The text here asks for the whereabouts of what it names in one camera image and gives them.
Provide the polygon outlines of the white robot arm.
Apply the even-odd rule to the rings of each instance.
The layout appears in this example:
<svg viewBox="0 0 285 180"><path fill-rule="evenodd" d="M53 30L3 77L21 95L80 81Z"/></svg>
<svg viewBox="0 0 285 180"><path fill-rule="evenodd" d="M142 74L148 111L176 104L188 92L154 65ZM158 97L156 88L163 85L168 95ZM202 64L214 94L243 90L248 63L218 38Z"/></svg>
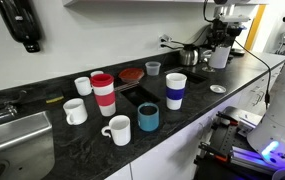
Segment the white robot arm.
<svg viewBox="0 0 285 180"><path fill-rule="evenodd" d="M265 115L247 135L247 141L265 162L285 168L285 65L277 83L278 88Z"/></svg>

